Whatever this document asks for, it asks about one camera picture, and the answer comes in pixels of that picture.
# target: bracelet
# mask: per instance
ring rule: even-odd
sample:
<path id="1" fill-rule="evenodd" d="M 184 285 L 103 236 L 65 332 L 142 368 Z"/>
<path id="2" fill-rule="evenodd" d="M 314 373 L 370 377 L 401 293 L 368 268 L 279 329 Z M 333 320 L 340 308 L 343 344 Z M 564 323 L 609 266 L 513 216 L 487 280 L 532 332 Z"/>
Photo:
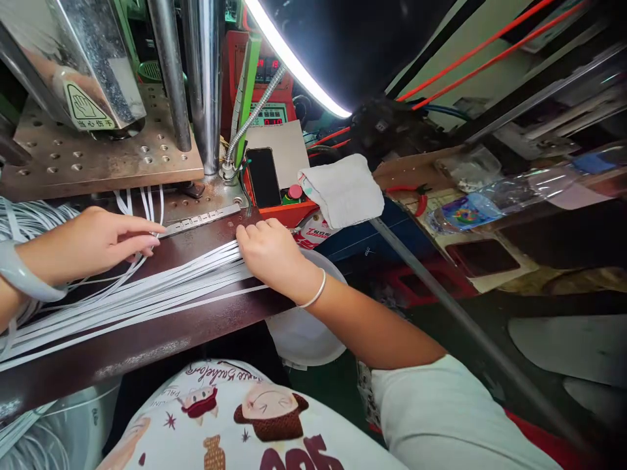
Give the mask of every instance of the bracelet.
<path id="1" fill-rule="evenodd" d="M 322 270 L 322 285 L 320 286 L 320 289 L 318 289 L 317 294 L 315 295 L 314 298 L 312 298 L 309 302 L 307 302 L 306 304 L 303 305 L 297 305 L 297 307 L 299 308 L 307 308 L 309 307 L 312 303 L 314 303 L 316 300 L 318 300 L 318 298 L 320 297 L 320 295 L 322 294 L 322 291 L 325 288 L 325 284 L 327 284 L 327 272 L 324 271 L 324 269 L 320 268 Z"/>
<path id="2" fill-rule="evenodd" d="M 15 289 L 36 300 L 50 303 L 65 297 L 64 290 L 49 286 L 31 273 L 15 251 L 17 244 L 14 240 L 0 242 L 0 275 Z"/>

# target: white towel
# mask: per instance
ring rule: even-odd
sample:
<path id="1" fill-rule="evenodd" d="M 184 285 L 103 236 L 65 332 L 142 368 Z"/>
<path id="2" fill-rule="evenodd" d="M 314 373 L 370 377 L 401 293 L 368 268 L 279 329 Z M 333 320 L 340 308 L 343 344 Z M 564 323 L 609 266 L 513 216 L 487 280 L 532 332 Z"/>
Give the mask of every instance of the white towel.
<path id="1" fill-rule="evenodd" d="M 298 172 L 304 193 L 314 201 L 334 230 L 379 217 L 383 194 L 368 169 L 363 155 Z"/>

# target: left hand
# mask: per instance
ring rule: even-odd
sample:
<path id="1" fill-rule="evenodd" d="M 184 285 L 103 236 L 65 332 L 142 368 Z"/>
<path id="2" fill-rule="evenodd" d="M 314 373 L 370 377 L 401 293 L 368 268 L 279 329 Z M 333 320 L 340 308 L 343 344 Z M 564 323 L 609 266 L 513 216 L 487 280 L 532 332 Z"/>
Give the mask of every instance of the left hand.
<path id="1" fill-rule="evenodd" d="M 135 253 L 152 256 L 159 240 L 150 232 L 164 233 L 165 227 L 90 207 L 15 250 L 33 274 L 54 286 L 108 271 Z"/>

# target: cartoon character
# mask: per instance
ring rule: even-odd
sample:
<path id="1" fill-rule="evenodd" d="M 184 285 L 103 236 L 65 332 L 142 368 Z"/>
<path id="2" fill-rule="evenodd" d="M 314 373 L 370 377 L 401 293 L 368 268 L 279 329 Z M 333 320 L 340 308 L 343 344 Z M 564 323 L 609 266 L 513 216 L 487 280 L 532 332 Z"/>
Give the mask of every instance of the cartoon character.
<path id="1" fill-rule="evenodd" d="M 289 388 L 257 383 L 246 394 L 233 416 L 237 424 L 252 424 L 261 442 L 289 441 L 302 437 L 300 413 L 309 403 Z"/>
<path id="2" fill-rule="evenodd" d="M 202 445 L 207 450 L 204 455 L 204 470 L 225 470 L 227 459 L 224 450 L 220 447 L 220 435 L 207 437 Z"/>
<path id="3" fill-rule="evenodd" d="M 184 399 L 177 398 L 181 403 L 181 411 L 202 425 L 202 416 L 211 413 L 217 417 L 217 387 L 208 386 L 192 390 Z"/>
<path id="4" fill-rule="evenodd" d="M 459 222 L 473 223 L 477 220 L 479 213 L 476 210 L 460 208 L 455 212 L 455 219 Z"/>
<path id="5" fill-rule="evenodd" d="M 98 466 L 98 470 L 122 470 L 133 457 L 137 443 L 150 425 L 150 418 L 141 417 L 126 430 L 119 443 Z"/>

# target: yellow warning sign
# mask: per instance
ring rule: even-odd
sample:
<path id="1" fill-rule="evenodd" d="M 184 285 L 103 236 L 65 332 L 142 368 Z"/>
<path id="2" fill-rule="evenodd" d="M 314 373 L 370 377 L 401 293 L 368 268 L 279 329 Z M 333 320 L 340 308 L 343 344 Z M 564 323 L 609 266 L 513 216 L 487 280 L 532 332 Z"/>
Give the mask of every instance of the yellow warning sign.
<path id="1" fill-rule="evenodd" d="M 103 131 L 116 128 L 113 119 L 74 82 L 65 82 L 65 97 L 70 117 L 78 130 Z"/>

